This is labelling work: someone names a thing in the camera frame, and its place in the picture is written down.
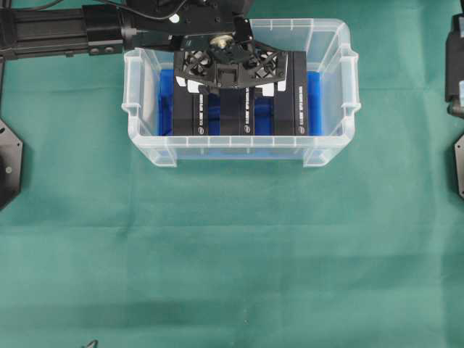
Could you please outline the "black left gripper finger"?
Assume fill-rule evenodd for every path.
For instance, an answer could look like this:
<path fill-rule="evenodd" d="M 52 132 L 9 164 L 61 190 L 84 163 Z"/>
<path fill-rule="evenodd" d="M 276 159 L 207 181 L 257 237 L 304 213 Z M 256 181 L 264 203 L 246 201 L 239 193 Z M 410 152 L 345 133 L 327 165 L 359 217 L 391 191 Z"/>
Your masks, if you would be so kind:
<path fill-rule="evenodd" d="M 286 82 L 288 53 L 285 51 L 258 50 L 253 60 L 253 86 L 263 88 Z"/>
<path fill-rule="evenodd" d="M 189 93 L 214 93 L 214 62 L 209 51 L 177 51 L 173 67 L 175 78 L 184 80 Z"/>

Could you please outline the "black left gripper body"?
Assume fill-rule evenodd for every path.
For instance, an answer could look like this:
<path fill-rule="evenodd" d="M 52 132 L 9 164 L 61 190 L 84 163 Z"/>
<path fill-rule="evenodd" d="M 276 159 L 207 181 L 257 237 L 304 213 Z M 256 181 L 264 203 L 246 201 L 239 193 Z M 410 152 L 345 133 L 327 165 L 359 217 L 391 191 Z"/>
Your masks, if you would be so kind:
<path fill-rule="evenodd" d="M 254 87 L 253 60 L 258 50 L 282 51 L 254 39 L 250 21 L 242 16 L 233 19 L 230 33 L 187 36 L 179 51 L 209 51 L 214 62 L 214 88 L 243 89 Z"/>

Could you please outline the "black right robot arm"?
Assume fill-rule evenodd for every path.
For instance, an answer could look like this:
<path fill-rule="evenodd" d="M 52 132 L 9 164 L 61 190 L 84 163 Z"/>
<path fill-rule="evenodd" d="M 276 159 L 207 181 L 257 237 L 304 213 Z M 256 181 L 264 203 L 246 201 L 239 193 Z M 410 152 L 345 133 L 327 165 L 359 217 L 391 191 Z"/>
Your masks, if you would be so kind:
<path fill-rule="evenodd" d="M 463 118 L 463 13 L 452 16 L 447 35 L 444 99 L 448 113 Z"/>

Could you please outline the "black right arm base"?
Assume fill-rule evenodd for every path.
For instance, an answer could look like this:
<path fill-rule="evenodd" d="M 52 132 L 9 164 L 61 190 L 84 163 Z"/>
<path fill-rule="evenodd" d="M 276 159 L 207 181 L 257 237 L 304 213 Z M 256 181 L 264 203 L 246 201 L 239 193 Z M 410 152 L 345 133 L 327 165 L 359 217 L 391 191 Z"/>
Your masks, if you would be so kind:
<path fill-rule="evenodd" d="M 464 135 L 454 145 L 458 194 L 464 198 Z"/>

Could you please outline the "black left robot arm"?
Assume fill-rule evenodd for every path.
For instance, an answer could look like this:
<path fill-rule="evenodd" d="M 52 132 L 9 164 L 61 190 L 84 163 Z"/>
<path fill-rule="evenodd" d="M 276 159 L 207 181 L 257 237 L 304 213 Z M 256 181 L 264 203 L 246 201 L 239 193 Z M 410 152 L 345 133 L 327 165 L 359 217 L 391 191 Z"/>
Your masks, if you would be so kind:
<path fill-rule="evenodd" d="M 170 52 L 193 94 L 285 83 L 287 52 L 254 37 L 250 1 L 95 1 L 77 9 L 1 9 L 1 60 L 133 49 Z"/>

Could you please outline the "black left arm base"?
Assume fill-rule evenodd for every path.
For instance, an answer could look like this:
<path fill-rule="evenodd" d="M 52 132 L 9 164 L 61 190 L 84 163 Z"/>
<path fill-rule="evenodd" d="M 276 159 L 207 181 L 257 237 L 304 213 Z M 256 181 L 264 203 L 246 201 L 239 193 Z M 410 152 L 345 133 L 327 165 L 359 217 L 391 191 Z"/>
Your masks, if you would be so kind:
<path fill-rule="evenodd" d="M 22 141 L 1 120 L 1 210 L 4 209 L 21 190 Z"/>

